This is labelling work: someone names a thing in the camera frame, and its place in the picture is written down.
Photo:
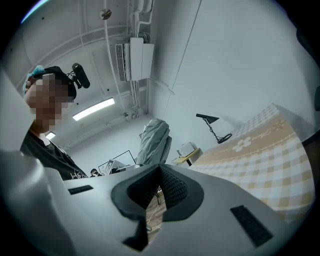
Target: black t-shirt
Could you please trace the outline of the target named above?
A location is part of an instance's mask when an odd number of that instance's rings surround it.
[[[59,171],[64,181],[88,177],[75,162],[72,161],[69,155],[63,153],[53,143],[46,146],[42,139],[30,131],[27,132],[20,151],[26,156],[33,156],[39,159],[44,167]]]

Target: bed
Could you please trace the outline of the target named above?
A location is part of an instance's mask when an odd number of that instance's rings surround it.
[[[276,211],[287,223],[304,216],[315,199],[306,151],[271,104],[207,150],[190,169],[233,182]]]

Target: white wall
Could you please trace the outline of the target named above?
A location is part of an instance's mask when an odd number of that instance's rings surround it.
[[[90,175],[93,168],[98,170],[98,166],[127,150],[136,158],[141,141],[139,134],[149,121],[148,117],[141,115],[130,122],[122,122],[115,125],[112,131],[104,131],[90,137],[72,148],[68,154],[87,175]]]
[[[190,24],[194,16],[187,12],[182,15],[181,9],[175,11],[179,14],[172,14],[171,22],[180,26],[171,25],[175,29],[170,31],[172,35],[182,31],[184,23]],[[157,18],[161,30],[162,20],[167,17]],[[179,44],[183,47],[188,33],[185,31],[184,36],[166,44],[157,55],[171,52]],[[181,56],[171,57],[161,65],[177,67]],[[168,70],[157,75],[159,80],[172,81]],[[170,125],[169,161],[176,157],[175,150],[188,141],[203,151],[215,144],[215,138],[196,113],[220,117],[212,126],[224,136],[274,103],[303,141],[320,128],[320,115],[313,106],[319,84],[318,67],[299,44],[296,28],[275,2],[202,0],[177,77],[168,84],[175,95],[151,85],[149,111]]]

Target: white ceiling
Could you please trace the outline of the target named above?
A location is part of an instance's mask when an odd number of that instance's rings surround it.
[[[112,11],[107,26],[116,77],[118,69],[115,44],[123,43],[125,40],[114,40],[110,36],[126,31],[128,2],[107,1],[107,8]],[[114,124],[127,122],[123,114],[132,112],[130,83],[117,80],[124,109],[112,76],[104,21],[99,18],[99,12],[103,8],[103,0],[48,1],[23,22],[2,58],[8,77],[20,93],[27,73],[36,65],[59,66],[65,73],[72,71],[74,63],[83,66],[90,87],[77,89],[74,105],[68,110],[68,116],[55,127],[56,136],[52,139],[53,142],[67,148],[98,132],[110,129]],[[84,47],[81,44],[80,31]],[[114,105],[79,121],[72,118],[72,115],[81,110],[111,97],[114,98]],[[144,109],[146,81],[140,82],[140,103]]]

